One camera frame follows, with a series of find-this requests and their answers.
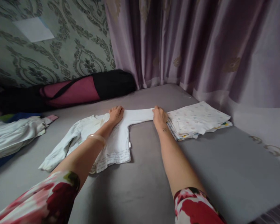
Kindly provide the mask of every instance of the curtain fold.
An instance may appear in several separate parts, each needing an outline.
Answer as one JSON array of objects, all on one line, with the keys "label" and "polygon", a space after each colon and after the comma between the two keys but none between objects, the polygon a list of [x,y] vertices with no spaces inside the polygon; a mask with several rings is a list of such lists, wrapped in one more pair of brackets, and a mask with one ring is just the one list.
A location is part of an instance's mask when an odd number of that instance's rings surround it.
[{"label": "curtain fold", "polygon": [[280,0],[105,0],[117,69],[175,83],[280,160]]}]

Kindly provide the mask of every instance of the white cloth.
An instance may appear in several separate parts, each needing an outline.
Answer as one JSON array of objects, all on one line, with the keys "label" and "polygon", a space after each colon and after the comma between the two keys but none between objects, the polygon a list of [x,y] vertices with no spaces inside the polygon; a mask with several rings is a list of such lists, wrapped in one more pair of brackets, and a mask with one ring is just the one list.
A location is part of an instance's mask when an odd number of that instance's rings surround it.
[{"label": "white cloth", "polygon": [[212,108],[204,101],[168,112],[168,116],[167,125],[178,141],[197,138],[199,134],[232,126],[228,121],[230,116]]},{"label": "white cloth", "polygon": [[[131,160],[128,127],[132,124],[153,120],[152,109],[125,110],[122,120],[113,128],[106,146],[99,153],[90,173],[99,173],[114,163]],[[51,172],[67,155],[74,151],[88,135],[95,133],[109,119],[109,114],[90,116],[76,122],[45,158],[39,169]]]},{"label": "white cloth", "polygon": [[0,121],[0,158],[16,153],[35,137],[44,134],[49,123],[48,118],[37,116],[9,124]]}]

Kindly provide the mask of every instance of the hand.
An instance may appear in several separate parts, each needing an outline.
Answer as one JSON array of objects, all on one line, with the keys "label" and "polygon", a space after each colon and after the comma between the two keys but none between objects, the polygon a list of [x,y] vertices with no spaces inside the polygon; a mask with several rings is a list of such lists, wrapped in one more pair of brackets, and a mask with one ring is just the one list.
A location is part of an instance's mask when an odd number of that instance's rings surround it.
[{"label": "hand", "polygon": [[167,125],[166,122],[168,120],[168,115],[166,112],[160,108],[159,106],[155,106],[153,111],[153,123],[155,124],[155,127],[157,130],[159,129],[166,129]]},{"label": "hand", "polygon": [[111,110],[109,110],[110,118],[108,122],[110,122],[112,125],[117,125],[122,117],[124,116],[124,109],[122,106],[115,106]]}]

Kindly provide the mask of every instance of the stack of folded clothes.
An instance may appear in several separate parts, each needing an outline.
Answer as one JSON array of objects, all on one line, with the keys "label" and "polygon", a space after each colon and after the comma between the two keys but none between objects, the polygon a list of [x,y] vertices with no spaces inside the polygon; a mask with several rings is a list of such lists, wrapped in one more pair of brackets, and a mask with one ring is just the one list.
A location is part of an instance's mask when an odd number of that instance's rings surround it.
[{"label": "stack of folded clothes", "polygon": [[167,114],[169,116],[167,125],[177,141],[197,138],[199,134],[232,126],[228,121],[230,116],[212,108],[204,101]]}]

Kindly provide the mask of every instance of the wrist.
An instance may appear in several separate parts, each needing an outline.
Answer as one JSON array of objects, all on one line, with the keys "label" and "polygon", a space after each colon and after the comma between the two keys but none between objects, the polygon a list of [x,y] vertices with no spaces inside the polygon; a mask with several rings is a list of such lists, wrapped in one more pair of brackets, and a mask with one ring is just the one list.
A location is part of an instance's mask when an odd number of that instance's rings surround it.
[{"label": "wrist", "polygon": [[160,124],[155,124],[156,130],[159,132],[163,132],[164,129],[168,129],[168,126],[166,123],[160,123]]},{"label": "wrist", "polygon": [[114,128],[114,126],[116,125],[116,123],[114,121],[110,121],[110,120],[106,121],[105,124],[110,126],[111,128]]}]

